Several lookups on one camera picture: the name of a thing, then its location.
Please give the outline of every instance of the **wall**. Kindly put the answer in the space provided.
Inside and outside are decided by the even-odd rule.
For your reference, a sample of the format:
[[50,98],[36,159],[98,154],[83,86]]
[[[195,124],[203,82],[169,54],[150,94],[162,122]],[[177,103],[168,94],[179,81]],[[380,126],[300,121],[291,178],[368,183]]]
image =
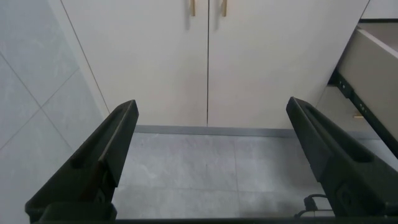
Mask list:
[[0,223],[102,122],[46,0],[0,1]]

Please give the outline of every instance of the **cabinet handle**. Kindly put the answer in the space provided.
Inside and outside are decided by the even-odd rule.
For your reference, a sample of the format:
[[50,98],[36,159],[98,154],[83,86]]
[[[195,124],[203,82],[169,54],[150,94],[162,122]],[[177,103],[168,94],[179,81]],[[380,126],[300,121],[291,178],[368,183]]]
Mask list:
[[221,15],[223,17],[226,17],[226,5],[227,5],[227,0],[223,0],[223,3],[221,3]]
[[364,118],[363,115],[359,111],[355,112],[353,117],[354,118]]
[[195,16],[195,0],[191,0],[191,16]]

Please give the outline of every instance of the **white cabinet door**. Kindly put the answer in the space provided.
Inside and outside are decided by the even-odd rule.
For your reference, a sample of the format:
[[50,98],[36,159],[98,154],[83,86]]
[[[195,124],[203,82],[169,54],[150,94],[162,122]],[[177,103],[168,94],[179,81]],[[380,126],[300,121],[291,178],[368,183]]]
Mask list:
[[208,1],[63,0],[109,110],[138,124],[206,126]]
[[368,0],[210,1],[208,125],[291,128],[316,105]]

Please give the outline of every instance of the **gray baseboard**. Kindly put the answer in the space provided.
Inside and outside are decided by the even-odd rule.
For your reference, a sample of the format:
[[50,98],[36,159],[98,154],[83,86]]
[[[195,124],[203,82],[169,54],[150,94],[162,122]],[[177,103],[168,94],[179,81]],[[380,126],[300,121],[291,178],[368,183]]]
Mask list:
[[[159,134],[197,134],[197,135],[223,135],[223,136],[264,136],[295,138],[293,129],[255,129],[255,128],[214,128],[214,127],[185,127],[185,126],[152,126],[137,125],[137,133]],[[356,139],[380,139],[374,132],[348,132]]]

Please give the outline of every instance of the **wooden handle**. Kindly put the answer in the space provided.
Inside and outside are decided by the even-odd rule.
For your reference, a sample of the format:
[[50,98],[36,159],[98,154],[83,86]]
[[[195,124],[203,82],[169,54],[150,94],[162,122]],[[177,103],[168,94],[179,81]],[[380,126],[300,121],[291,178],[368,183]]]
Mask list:
[[226,17],[226,5],[227,5],[227,0],[223,0],[223,3],[221,4],[221,15],[223,17]]
[[195,0],[191,0],[191,16],[195,16]]

